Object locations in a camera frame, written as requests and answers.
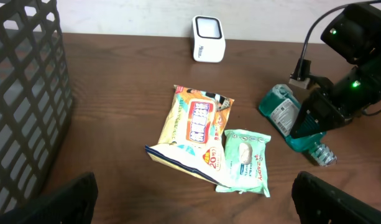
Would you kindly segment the orange wiper sheet bag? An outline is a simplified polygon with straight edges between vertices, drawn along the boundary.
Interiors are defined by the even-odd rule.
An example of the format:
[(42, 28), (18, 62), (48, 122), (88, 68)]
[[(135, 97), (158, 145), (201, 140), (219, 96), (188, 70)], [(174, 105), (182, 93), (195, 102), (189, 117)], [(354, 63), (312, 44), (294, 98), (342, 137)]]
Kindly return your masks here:
[(180, 85), (174, 89), (158, 143), (145, 146), (146, 153), (153, 161), (196, 178), (232, 186), (222, 141), (234, 100)]

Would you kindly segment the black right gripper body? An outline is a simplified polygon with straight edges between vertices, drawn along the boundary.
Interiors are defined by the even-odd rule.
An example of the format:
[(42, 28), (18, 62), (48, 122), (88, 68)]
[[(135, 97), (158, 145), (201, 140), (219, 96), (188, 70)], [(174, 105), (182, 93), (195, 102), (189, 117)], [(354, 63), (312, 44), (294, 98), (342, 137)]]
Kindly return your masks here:
[(314, 118), (320, 128), (340, 128), (381, 100), (381, 54), (329, 88), (314, 91)]

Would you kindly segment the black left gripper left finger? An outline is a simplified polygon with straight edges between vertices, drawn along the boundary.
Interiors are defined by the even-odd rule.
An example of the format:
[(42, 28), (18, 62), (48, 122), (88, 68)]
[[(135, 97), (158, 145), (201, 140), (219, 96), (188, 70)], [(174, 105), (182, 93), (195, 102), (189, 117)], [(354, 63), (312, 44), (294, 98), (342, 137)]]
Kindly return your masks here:
[(98, 198), (92, 172), (85, 172), (56, 191), (0, 215), (0, 224), (90, 224)]

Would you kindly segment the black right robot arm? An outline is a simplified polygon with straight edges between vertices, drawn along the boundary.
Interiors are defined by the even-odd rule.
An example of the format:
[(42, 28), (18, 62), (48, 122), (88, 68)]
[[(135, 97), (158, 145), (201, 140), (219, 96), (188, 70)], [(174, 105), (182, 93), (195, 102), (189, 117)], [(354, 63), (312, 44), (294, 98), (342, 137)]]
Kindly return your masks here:
[(381, 100), (381, 10), (376, 1), (337, 7), (321, 40), (353, 66), (337, 83), (310, 72), (304, 46), (290, 83), (311, 90), (290, 131), (294, 139), (341, 128)]

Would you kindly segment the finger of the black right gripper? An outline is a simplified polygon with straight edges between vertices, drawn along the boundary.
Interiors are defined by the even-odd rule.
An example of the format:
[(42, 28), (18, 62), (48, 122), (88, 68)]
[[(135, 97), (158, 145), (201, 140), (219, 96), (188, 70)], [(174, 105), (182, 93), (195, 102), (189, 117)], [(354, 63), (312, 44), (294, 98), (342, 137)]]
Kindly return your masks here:
[(292, 126), (293, 139), (303, 138), (346, 125), (346, 118), (329, 101), (321, 90), (314, 90), (301, 104), (300, 111)]

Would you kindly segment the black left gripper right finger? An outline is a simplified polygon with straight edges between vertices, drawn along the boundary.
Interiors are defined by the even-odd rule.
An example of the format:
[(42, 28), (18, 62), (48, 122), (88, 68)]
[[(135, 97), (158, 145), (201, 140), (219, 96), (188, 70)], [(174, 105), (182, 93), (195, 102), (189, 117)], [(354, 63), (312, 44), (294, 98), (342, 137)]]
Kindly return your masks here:
[(381, 211), (306, 171), (298, 173), (291, 197), (301, 224), (381, 224)]

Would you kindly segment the teal package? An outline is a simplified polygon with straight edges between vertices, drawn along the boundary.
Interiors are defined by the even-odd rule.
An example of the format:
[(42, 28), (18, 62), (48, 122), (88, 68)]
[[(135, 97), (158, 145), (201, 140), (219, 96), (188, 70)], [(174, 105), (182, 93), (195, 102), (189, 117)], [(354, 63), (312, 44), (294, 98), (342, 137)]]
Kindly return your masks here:
[(232, 185), (217, 185), (216, 191), (239, 194), (252, 192), (269, 198), (265, 149), (271, 136), (243, 129), (227, 129), (224, 133), (224, 153)]

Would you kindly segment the teal mouthwash bottle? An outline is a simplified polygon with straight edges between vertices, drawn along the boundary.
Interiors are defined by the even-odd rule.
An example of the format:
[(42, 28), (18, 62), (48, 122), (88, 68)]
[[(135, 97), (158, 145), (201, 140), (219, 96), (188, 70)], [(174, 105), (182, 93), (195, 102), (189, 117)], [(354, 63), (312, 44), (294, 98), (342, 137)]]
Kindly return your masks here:
[(321, 142), (325, 132), (296, 139), (290, 135), (300, 108), (301, 104), (286, 84), (275, 85), (259, 105), (260, 113), (272, 123), (291, 149), (307, 155), (319, 166), (335, 164), (336, 155)]

